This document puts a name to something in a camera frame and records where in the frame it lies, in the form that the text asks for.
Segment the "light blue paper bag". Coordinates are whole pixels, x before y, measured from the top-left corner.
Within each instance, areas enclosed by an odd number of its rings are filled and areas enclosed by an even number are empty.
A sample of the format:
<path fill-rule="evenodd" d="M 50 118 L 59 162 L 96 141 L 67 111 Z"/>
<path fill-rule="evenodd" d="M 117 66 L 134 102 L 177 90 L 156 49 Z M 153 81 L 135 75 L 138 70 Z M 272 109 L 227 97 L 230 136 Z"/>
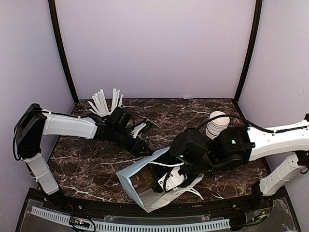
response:
<path fill-rule="evenodd" d="M 169 155 L 169 148 L 155 151 L 116 173 L 122 188 L 144 211 L 167 206 L 185 192 L 204 200 L 194 189 L 203 174 L 186 174 L 185 165 Z"/>

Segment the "brown cardboard cup carrier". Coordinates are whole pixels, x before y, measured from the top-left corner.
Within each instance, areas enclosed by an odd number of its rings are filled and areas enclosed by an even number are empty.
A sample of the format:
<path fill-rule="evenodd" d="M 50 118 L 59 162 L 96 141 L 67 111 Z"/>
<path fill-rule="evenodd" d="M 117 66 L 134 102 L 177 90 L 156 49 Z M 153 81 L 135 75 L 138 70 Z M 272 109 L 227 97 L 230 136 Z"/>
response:
<path fill-rule="evenodd" d="M 157 178 L 151 165 L 146 165 L 137 173 L 130 177 L 132 186 L 138 194 L 141 194 L 151 188 L 151 183 Z"/>

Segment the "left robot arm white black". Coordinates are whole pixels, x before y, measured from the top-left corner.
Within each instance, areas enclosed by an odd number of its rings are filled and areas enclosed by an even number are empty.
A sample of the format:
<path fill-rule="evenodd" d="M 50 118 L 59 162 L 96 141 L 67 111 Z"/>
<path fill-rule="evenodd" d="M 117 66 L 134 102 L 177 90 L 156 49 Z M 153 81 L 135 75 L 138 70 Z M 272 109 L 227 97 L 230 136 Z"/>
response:
<path fill-rule="evenodd" d="M 58 211 L 68 207 L 68 199 L 60 194 L 61 187 L 42 156 L 44 136 L 70 136 L 98 141 L 111 141 L 136 157 L 152 154 L 147 143 L 138 137 L 152 126 L 147 119 L 136 123 L 133 116 L 121 107 L 111 114 L 72 116 L 44 110 L 33 103 L 14 127 L 13 156 L 26 163 L 32 177 L 49 197 L 49 203 Z"/>

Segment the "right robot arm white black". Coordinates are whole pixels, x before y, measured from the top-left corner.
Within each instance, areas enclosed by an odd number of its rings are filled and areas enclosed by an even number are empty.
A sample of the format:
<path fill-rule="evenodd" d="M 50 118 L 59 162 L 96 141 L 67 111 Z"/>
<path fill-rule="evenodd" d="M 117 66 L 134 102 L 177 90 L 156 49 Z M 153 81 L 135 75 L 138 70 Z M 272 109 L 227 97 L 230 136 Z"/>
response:
<path fill-rule="evenodd" d="M 309 170 L 309 117 L 295 124 L 262 128 L 225 129 L 213 140 L 198 129 L 186 129 L 171 143 L 169 153 L 186 165 L 192 174 L 210 174 L 228 171 L 266 156 L 290 152 L 291 154 L 267 177 L 257 181 L 255 191 L 246 205 L 256 210 L 266 196 L 274 195 L 297 173 Z"/>

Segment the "stack of paper coffee cups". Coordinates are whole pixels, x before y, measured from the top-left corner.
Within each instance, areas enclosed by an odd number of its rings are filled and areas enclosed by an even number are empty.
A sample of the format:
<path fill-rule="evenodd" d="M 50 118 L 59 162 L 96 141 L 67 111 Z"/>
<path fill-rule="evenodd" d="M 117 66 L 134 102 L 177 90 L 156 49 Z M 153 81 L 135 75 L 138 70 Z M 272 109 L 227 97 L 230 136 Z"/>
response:
<path fill-rule="evenodd" d="M 206 135 L 212 140 L 216 138 L 223 130 L 228 128 L 230 123 L 230 118 L 220 117 L 210 121 L 206 127 Z"/>

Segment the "bundle of wrapped white straws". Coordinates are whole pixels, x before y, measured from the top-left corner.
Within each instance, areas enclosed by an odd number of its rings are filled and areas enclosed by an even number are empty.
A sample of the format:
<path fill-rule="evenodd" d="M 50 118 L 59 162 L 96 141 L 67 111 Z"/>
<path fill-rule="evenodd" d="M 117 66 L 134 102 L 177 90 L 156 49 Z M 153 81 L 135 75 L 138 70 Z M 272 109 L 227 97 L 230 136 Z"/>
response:
<path fill-rule="evenodd" d="M 122 108 L 124 106 L 123 97 L 124 96 L 121 93 L 121 90 L 114 88 L 112 91 L 112 103 L 109 107 L 105 98 L 104 90 L 100 89 L 97 93 L 92 95 L 93 101 L 88 101 L 88 104 L 91 107 L 89 111 L 95 115 L 98 115 L 99 117 L 111 115 L 116 107 Z"/>

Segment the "black front frame rail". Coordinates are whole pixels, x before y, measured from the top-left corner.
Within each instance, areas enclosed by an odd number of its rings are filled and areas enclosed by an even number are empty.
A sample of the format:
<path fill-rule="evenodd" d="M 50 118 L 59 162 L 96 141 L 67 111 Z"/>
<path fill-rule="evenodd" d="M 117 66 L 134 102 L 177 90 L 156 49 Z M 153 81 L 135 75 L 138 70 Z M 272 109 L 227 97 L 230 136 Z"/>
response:
<path fill-rule="evenodd" d="M 103 218 L 104 216 L 126 217 L 185 217 L 210 215 L 211 217 L 243 217 L 245 213 L 265 209 L 269 212 L 273 206 L 272 197 L 263 197 L 253 186 L 250 195 L 224 200 L 206 201 L 195 197 L 195 201 L 183 203 L 186 196 L 192 193 L 178 189 L 169 193 L 156 193 L 148 190 L 141 195 L 134 194 L 136 203 L 112 203 L 74 198 L 63 192 L 48 196 L 42 190 L 30 188 L 27 197 L 38 200 L 48 209 L 59 210 L 74 216 L 90 216 Z"/>

